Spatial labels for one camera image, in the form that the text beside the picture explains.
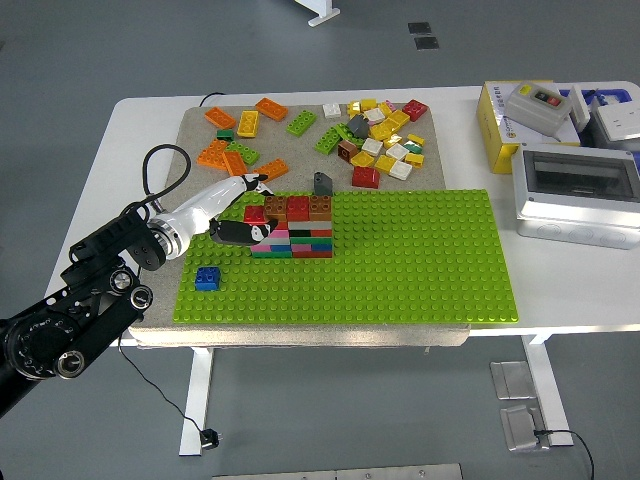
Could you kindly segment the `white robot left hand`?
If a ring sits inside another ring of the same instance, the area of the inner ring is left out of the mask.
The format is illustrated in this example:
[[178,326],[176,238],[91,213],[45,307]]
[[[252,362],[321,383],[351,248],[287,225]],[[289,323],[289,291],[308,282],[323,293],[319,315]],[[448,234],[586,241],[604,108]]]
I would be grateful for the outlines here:
[[268,237],[277,226],[276,221],[262,226],[218,221],[220,215],[246,192],[273,196],[274,192],[264,184],[267,179],[264,174],[232,176],[206,188],[173,212],[157,215],[154,222],[166,234],[171,245],[167,258],[174,259],[184,254],[191,239],[209,231],[211,223],[214,223],[212,238],[219,243],[249,246],[257,245]]

